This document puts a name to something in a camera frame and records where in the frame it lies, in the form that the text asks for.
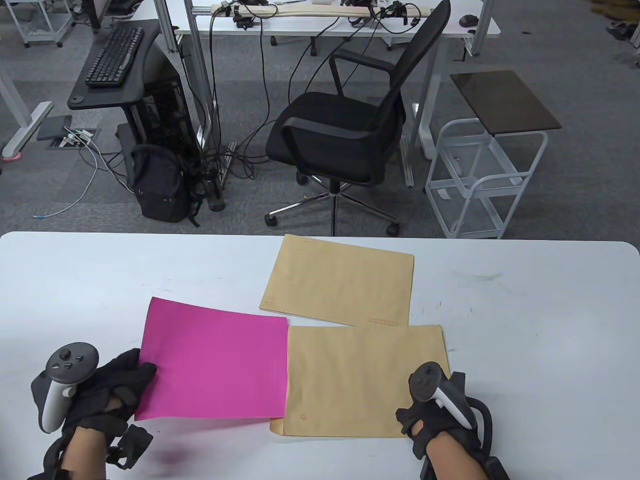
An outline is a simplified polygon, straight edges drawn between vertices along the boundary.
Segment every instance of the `black backpack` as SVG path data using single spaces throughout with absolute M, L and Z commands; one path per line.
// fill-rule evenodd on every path
M 133 181 L 142 215 L 153 220 L 177 223 L 194 217 L 202 204 L 195 194 L 196 175 L 171 150 L 159 145 L 136 145 L 131 150 Z

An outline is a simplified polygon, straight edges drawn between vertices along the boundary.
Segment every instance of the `magenta sheet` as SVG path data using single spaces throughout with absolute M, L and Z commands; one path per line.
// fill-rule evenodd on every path
M 158 366 L 136 420 L 284 417 L 287 319 L 152 298 L 140 362 Z

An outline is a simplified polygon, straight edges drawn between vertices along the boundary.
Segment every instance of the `chair base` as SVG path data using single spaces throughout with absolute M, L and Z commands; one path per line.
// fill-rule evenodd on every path
M 366 210 L 369 213 L 373 213 L 379 217 L 382 217 L 386 220 L 389 220 L 391 224 L 387 227 L 387 235 L 390 237 L 397 237 L 398 233 L 400 233 L 400 224 L 395 216 L 377 209 L 365 202 L 361 202 L 357 198 L 353 198 L 351 195 L 347 195 L 345 191 L 351 187 L 351 184 L 343 183 L 339 186 L 339 188 L 332 188 L 333 185 L 327 186 L 321 179 L 316 177 L 315 175 L 311 175 L 311 178 L 314 182 L 320 184 L 323 188 L 325 188 L 325 192 L 322 192 L 319 195 L 305 198 L 300 202 L 296 202 L 295 204 L 287 205 L 286 207 L 282 207 L 281 209 L 274 210 L 273 212 L 269 212 L 264 216 L 264 223 L 269 227 L 275 227 L 278 224 L 278 219 L 276 218 L 276 214 L 286 212 L 289 210 L 296 209 L 298 207 L 302 207 L 303 205 L 310 205 L 316 202 L 321 202 L 323 200 L 331 200 L 332 202 L 332 211 L 331 211 L 331 236 L 335 237 L 335 224 L 338 215 L 338 199 L 345 200 L 351 204 L 354 204 L 360 207 L 363 210 Z

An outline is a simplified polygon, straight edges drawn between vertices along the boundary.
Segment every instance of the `white cable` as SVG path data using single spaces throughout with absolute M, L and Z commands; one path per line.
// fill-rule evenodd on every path
M 74 134 L 71 133 L 71 135 L 73 135 L 73 137 L 77 140 L 82 141 L 82 139 Z M 55 213 L 50 213 L 49 215 L 33 215 L 33 218 L 38 218 L 40 220 L 44 219 L 44 218 L 50 218 L 53 217 L 55 215 L 61 214 L 62 212 L 66 212 L 67 210 L 69 210 L 71 207 L 75 206 L 80 200 L 83 199 L 84 194 L 86 193 L 87 190 L 89 190 L 89 187 L 91 186 L 91 183 L 93 182 L 93 179 L 95 178 L 95 174 L 98 173 L 98 159 L 95 157 L 95 154 L 93 153 L 93 150 L 89 148 L 88 145 L 86 145 L 87 149 L 91 152 L 91 155 L 93 157 L 93 161 L 95 162 L 95 170 L 93 171 L 93 175 L 91 176 L 91 178 L 89 179 L 89 183 L 87 183 L 86 187 L 84 187 L 84 191 L 82 192 L 82 195 L 80 195 L 75 202 L 73 202 L 71 205 L 63 208 L 62 210 L 59 210 Z
M 75 131 L 76 136 L 80 136 L 82 132 L 80 132 L 77 129 L 69 129 L 65 126 L 65 128 L 71 132 L 71 130 Z M 122 182 L 122 180 L 120 180 L 115 173 L 113 173 L 113 169 L 107 164 L 106 160 L 104 159 L 104 156 L 102 155 L 102 152 L 100 151 L 100 148 L 95 144 L 95 142 L 93 140 L 91 140 L 90 138 L 88 139 L 88 143 L 86 141 L 83 141 L 83 138 L 80 136 L 80 141 L 82 143 L 84 143 L 84 145 L 86 146 L 86 148 L 88 148 L 89 150 L 91 150 L 91 147 L 89 147 L 89 144 L 93 145 L 93 147 L 96 149 L 96 151 L 98 152 L 98 155 L 100 155 L 100 158 L 102 159 L 102 163 L 104 163 L 104 167 L 109 170 L 111 176 L 120 184 L 122 185 L 124 188 L 126 188 L 130 193 L 134 194 L 134 191 L 128 187 L 127 184 L 125 184 L 124 182 Z

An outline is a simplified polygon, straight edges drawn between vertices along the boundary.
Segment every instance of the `black office chair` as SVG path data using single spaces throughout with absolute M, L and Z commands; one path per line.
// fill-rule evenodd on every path
M 387 234 L 398 235 L 400 225 L 396 217 L 345 191 L 353 185 L 371 187 L 385 180 L 385 163 L 398 149 L 406 120 L 400 88 L 436 42 L 450 14 L 451 4 L 449 0 L 443 0 L 424 21 L 395 65 L 349 50 L 337 51 L 329 60 L 337 95 L 304 93 L 282 112 L 267 140 L 267 156 L 297 167 L 298 183 L 303 184 L 307 176 L 327 191 L 267 213 L 264 216 L 267 225 L 277 224 L 275 215 L 278 213 L 330 198 L 333 202 L 331 235 L 335 236 L 337 200 L 341 198 L 389 220 Z M 389 92 L 379 106 L 344 96 L 336 59 L 389 74 Z M 327 178 L 328 185 L 319 177 Z

